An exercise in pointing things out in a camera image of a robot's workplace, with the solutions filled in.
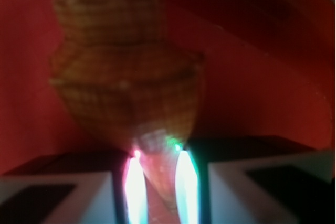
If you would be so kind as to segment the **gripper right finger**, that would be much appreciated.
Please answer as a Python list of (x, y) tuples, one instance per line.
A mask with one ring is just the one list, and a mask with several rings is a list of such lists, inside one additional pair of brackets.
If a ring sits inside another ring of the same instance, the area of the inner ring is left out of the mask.
[(193, 138), (180, 152), (181, 223), (335, 223), (334, 151), (278, 136)]

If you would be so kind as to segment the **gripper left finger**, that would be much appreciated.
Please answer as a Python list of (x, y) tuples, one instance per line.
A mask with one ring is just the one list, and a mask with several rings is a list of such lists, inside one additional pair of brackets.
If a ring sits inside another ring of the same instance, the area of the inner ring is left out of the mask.
[(146, 223), (139, 163), (118, 150), (45, 155), (1, 176), (1, 223)]

